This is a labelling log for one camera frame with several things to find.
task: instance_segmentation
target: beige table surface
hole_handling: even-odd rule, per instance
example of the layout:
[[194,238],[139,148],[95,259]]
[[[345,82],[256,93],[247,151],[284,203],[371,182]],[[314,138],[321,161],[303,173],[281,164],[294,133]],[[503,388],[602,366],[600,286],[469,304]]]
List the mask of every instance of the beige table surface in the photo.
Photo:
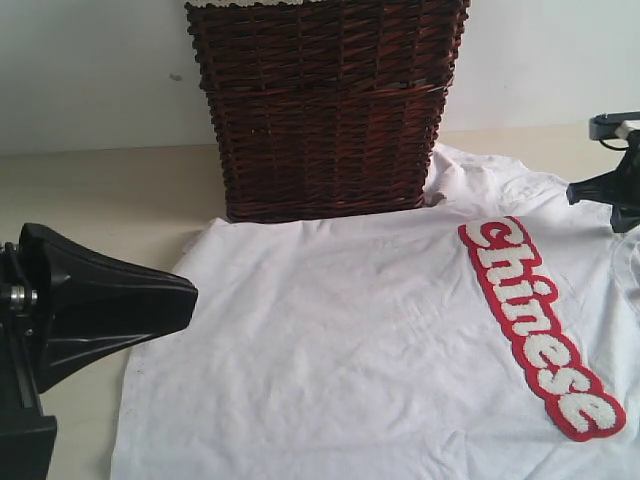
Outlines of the beige table surface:
[[[567,180],[604,173],[620,159],[587,139],[586,124],[445,133],[440,140],[514,156]],[[182,246],[224,213],[215,146],[2,158],[0,202],[2,241],[16,241],[23,223],[38,222],[160,269],[171,269]],[[125,352],[100,360],[42,396],[59,423],[49,480],[109,478],[126,359]]]

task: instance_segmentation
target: woven wicker texture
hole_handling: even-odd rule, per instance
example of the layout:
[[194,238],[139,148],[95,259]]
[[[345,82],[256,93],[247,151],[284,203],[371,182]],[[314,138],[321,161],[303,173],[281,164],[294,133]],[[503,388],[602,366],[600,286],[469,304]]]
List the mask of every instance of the woven wicker texture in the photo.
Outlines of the woven wicker texture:
[[233,221],[419,207],[465,0],[187,6]]

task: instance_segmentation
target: white wall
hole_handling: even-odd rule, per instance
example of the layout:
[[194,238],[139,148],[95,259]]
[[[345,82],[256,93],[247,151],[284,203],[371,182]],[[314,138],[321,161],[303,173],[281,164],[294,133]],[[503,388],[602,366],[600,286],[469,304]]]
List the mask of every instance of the white wall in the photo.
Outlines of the white wall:
[[[640,110],[640,1],[470,13],[444,128]],[[0,155],[213,142],[186,28],[180,0],[0,0]]]

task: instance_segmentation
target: white cloth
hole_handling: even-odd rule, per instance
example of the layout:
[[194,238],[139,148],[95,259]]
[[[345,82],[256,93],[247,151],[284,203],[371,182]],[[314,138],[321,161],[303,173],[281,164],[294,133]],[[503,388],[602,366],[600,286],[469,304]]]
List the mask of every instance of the white cloth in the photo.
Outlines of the white cloth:
[[253,5],[278,5],[280,3],[287,5],[302,5],[304,2],[326,2],[327,0],[189,0],[187,3],[194,7],[230,7],[236,5],[238,7],[252,7]]
[[[211,226],[176,268],[200,290],[191,325],[131,354],[111,478],[638,478],[640,232],[613,234],[607,207],[568,206],[564,182],[512,159],[438,146],[433,165],[433,208]],[[624,409],[611,436],[576,442],[554,424],[489,307],[482,275],[515,262],[474,270],[463,238],[497,235],[480,225],[506,215],[542,259],[531,285],[557,288],[576,368]],[[535,335],[525,357],[560,366]],[[562,372],[537,372],[530,383],[563,388]],[[597,383],[585,378],[573,392]]]

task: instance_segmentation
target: red patch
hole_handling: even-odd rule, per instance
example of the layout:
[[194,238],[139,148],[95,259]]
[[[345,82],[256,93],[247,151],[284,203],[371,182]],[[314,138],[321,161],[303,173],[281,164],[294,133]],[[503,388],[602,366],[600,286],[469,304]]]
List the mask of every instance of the red patch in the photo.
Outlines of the red patch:
[[552,308],[558,288],[534,273],[542,258],[524,226],[505,217],[462,225],[458,233],[514,358],[554,423],[578,442],[618,433],[626,414],[563,334]]

